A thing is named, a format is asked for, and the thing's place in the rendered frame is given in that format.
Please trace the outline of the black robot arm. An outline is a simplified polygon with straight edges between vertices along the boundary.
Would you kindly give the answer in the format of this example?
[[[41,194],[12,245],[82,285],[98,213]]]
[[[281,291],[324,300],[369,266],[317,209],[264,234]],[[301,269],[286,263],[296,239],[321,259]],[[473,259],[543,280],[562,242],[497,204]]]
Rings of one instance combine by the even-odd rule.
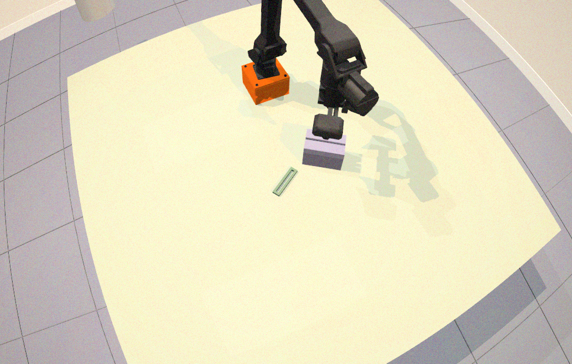
[[[357,36],[336,20],[322,0],[293,0],[315,32],[317,54],[323,60],[321,80],[337,89],[345,99],[341,113],[348,110],[365,116],[379,100],[373,85],[361,76],[367,68],[366,57]],[[286,53],[287,43],[280,37],[282,0],[262,0],[261,33],[248,51],[258,80],[280,75],[276,57]],[[349,62],[348,59],[356,60]]]

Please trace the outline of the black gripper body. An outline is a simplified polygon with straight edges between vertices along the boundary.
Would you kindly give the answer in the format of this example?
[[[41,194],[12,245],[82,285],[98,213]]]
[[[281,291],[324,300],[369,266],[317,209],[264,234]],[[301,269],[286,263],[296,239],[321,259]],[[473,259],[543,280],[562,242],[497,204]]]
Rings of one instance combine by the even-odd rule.
[[[337,116],[339,107],[345,103],[344,97],[337,91],[326,86],[320,77],[318,103],[328,107],[327,115],[317,114],[314,117],[312,134],[329,139],[341,139],[344,130],[344,120]],[[332,112],[334,109],[334,115]]]

